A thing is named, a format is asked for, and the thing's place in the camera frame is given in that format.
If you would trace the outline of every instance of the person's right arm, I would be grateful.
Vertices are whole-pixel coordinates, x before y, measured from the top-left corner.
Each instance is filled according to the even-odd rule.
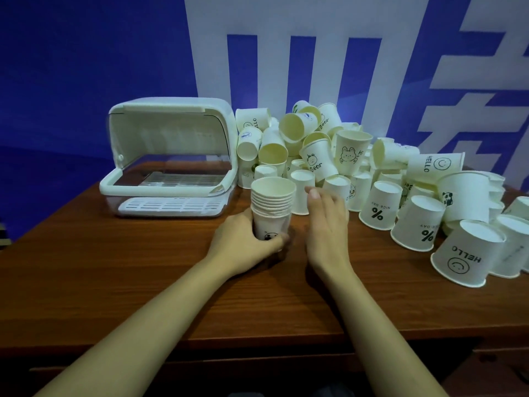
[[[336,301],[377,397],[447,397],[354,273],[344,201],[312,188],[308,209],[309,262]]]

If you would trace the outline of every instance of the brown tabletop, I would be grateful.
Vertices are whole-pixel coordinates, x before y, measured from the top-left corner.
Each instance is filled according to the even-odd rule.
[[[97,185],[89,188],[0,253],[0,354],[93,345],[202,259],[215,228],[245,209],[249,195],[235,188],[217,219],[122,219]],[[293,216],[286,259],[227,282],[179,347],[343,342],[324,288],[307,270],[307,223]],[[407,339],[529,334],[529,275],[461,287],[432,268],[430,253],[396,245],[356,213],[349,248],[354,270]]]

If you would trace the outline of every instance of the person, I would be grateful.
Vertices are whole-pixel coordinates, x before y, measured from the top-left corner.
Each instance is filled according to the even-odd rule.
[[[447,394],[364,288],[349,261],[348,211],[321,188],[307,188],[307,256],[340,310],[377,397]],[[142,396],[213,293],[280,251],[288,235],[259,241],[252,212],[229,216],[207,256],[50,381],[39,397]]]

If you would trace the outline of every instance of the person's left hand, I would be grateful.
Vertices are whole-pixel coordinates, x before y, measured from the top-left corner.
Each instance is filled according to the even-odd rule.
[[[235,276],[250,270],[261,260],[280,251],[289,237],[278,234],[268,241],[255,238],[252,230],[252,210],[229,216],[216,230],[207,259],[214,260]]]

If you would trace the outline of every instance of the white plastic container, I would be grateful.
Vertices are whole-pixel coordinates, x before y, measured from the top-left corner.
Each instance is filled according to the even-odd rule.
[[[218,216],[237,180],[237,127],[224,100],[146,97],[112,107],[116,168],[99,183],[123,216]]]

